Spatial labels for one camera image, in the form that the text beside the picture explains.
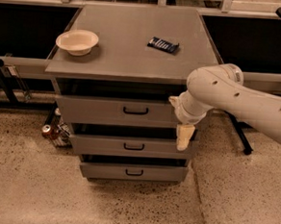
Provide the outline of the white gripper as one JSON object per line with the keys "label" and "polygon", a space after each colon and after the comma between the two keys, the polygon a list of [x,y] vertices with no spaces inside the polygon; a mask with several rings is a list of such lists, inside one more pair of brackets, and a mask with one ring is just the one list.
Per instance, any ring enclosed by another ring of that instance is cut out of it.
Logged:
{"label": "white gripper", "polygon": [[178,96],[169,96],[168,101],[173,106],[178,120],[184,124],[178,124],[176,129],[176,149],[184,151],[188,148],[190,139],[195,132],[194,124],[196,125],[202,120],[211,107],[197,101],[188,91],[182,92]]}

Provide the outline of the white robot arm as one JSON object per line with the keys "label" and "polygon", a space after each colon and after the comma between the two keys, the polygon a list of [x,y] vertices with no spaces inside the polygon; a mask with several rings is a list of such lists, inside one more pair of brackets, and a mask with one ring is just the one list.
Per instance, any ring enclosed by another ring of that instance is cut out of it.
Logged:
{"label": "white robot arm", "polygon": [[191,72],[187,90],[168,98],[179,120],[178,150],[188,148],[195,125],[211,109],[231,113],[281,144],[281,97],[245,87],[243,82],[241,69],[232,63],[204,66]]}

